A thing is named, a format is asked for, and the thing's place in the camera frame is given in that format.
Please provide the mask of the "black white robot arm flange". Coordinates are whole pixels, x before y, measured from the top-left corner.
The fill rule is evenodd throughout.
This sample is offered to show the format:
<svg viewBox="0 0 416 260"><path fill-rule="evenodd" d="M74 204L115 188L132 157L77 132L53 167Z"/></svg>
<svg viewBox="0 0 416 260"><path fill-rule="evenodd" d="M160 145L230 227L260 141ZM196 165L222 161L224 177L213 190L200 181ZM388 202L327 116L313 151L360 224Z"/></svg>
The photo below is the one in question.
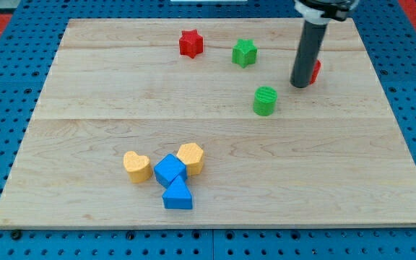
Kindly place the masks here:
<svg viewBox="0 0 416 260"><path fill-rule="evenodd" d="M360 0L294 0L295 10L306 22L326 25L331 20L344 22L357 8Z"/></svg>

